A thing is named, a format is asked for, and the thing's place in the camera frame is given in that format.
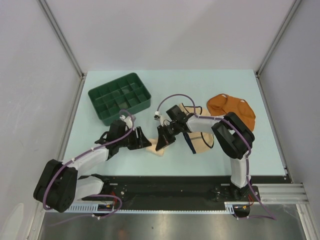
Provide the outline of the beige navy-trimmed underwear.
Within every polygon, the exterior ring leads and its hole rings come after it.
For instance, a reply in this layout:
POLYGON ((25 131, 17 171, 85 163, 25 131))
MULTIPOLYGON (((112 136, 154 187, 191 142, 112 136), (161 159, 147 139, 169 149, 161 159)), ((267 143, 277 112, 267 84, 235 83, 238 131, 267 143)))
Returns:
MULTIPOLYGON (((179 108, 186 115, 193 113, 193 106, 186 106, 180 103, 179 108)), ((195 112, 197 115, 209 117, 210 113, 207 109, 202 106, 196 106, 195 112)), ((204 153, 214 147, 214 136, 206 132, 184 132, 183 137, 193 154, 204 153)))

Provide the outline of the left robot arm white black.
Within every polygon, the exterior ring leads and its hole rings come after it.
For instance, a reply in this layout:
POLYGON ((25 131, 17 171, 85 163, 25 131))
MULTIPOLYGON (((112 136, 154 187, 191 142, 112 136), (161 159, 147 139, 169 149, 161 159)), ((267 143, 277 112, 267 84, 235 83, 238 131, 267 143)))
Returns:
POLYGON ((84 173, 96 165, 106 162, 121 148, 144 149, 152 146, 141 127, 134 127, 123 120, 115 120, 109 130, 95 141, 93 148, 70 160, 49 160, 36 184, 33 198, 44 205, 46 210, 65 212, 75 200, 95 195, 100 200, 110 196, 111 188, 102 176, 84 173))

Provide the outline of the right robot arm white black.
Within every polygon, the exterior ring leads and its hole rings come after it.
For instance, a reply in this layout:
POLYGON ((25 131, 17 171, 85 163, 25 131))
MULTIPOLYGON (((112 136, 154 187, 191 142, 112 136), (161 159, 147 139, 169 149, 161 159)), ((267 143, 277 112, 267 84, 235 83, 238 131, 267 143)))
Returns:
POLYGON ((249 155, 255 136, 242 120, 234 112, 229 112, 223 117, 203 116, 186 113, 178 105, 174 105, 166 113, 170 118, 168 123, 165 123, 166 120, 158 112, 154 116, 160 120, 155 150, 160 151, 173 144, 180 133, 213 135, 223 152, 230 158, 231 196, 237 201, 247 197, 249 189, 252 188, 249 155))

